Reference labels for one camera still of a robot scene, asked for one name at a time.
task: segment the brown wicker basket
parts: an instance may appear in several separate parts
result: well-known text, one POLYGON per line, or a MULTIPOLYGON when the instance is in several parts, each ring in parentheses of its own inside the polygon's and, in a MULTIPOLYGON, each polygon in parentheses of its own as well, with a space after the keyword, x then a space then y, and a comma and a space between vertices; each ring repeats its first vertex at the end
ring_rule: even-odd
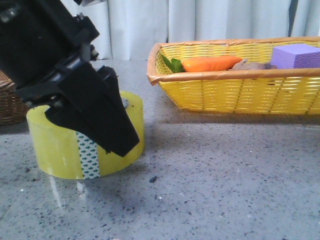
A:
POLYGON ((19 123, 26 117, 28 108, 14 89, 15 84, 0 71, 0 125, 19 123))

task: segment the small debris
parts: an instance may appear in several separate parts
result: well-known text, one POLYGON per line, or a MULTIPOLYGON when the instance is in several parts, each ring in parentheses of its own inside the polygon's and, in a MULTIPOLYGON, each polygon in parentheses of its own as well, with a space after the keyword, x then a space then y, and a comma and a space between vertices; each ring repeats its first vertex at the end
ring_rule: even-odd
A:
POLYGON ((254 233, 254 231, 247 231, 243 235, 246 237, 248 234, 253 234, 253 233, 254 233))
POLYGON ((158 178, 157 176, 154 176, 149 180, 149 182, 153 184, 157 180, 157 178, 158 178))

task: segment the basket rim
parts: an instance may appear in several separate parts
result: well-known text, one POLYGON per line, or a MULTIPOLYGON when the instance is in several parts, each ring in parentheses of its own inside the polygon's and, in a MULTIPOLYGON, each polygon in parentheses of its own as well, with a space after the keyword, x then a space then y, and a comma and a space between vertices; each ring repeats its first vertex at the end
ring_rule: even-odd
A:
POLYGON ((14 85, 11 79, 0 70, 0 89, 2 88, 10 88, 14 85))
POLYGON ((157 74, 157 70, 156 70, 156 56, 160 51, 160 49, 164 47, 178 46, 178 45, 235 46, 235 45, 243 45, 243 44, 283 43, 283 42, 298 42, 298 41, 320 42, 320 36, 239 38, 239 39, 233 38, 233 39, 200 40, 200 41, 180 41, 180 42, 171 42, 171 43, 155 43, 149 53, 148 60, 147 60, 147 77, 151 85, 156 85, 158 82, 176 82, 176 81, 191 81, 191 80, 319 77, 320 68, 179 72, 179 73, 173 73, 173 74, 157 74))

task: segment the toy carrot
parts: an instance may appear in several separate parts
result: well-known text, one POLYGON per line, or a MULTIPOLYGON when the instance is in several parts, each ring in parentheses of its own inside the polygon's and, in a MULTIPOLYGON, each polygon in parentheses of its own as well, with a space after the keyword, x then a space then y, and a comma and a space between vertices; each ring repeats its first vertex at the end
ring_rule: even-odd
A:
POLYGON ((210 72, 222 71, 232 68, 242 58, 231 55, 213 57, 192 57, 182 62, 186 72, 210 72))
POLYGON ((182 62, 175 58, 170 62, 164 55, 162 59, 172 73, 222 71, 242 61, 242 58, 232 55, 191 57, 182 62))

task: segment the yellow wicker basket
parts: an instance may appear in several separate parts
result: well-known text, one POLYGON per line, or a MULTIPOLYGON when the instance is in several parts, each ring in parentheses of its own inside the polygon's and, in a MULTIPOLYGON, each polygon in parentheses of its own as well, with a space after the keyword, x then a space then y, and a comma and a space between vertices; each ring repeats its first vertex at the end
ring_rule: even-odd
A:
POLYGON ((223 39, 156 43, 148 57, 147 76, 181 109, 255 114, 320 114, 320 68, 233 70, 174 73, 167 58, 234 55, 267 63, 275 46, 304 43, 320 47, 320 37, 223 39))
POLYGON ((0 71, 0 125, 16 124, 26 118, 28 108, 14 90, 15 84, 0 71))

